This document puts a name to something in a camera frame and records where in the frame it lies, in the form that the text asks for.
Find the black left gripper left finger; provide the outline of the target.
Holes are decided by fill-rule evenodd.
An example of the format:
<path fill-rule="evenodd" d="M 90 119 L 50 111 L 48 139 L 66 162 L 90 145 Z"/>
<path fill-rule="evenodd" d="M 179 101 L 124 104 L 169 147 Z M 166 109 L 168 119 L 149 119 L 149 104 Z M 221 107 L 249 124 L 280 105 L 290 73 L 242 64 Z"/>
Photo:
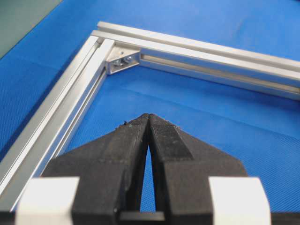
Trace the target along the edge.
<path fill-rule="evenodd" d="M 72 214 L 114 218 L 139 210 L 148 150 L 149 114 L 49 161 L 43 177 L 80 178 Z"/>

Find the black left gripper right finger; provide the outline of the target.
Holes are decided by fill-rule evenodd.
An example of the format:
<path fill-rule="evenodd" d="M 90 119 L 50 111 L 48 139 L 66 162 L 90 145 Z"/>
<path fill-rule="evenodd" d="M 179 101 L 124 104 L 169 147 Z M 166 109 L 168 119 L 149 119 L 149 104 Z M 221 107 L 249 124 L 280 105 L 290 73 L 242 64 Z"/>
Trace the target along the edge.
<path fill-rule="evenodd" d="M 243 164 L 154 114 L 149 135 L 156 209 L 169 223 L 211 223 L 208 178 L 246 177 Z"/>

